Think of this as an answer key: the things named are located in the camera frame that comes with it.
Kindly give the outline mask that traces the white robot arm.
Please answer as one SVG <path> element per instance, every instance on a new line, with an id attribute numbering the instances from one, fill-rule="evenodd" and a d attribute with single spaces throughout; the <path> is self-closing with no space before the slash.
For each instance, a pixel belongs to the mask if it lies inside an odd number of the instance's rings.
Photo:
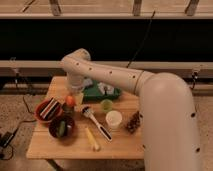
<path id="1" fill-rule="evenodd" d="M 194 98 L 181 77 L 97 64 L 83 48 L 63 57 L 61 67 L 73 90 L 86 76 L 138 97 L 146 171 L 202 171 Z"/>

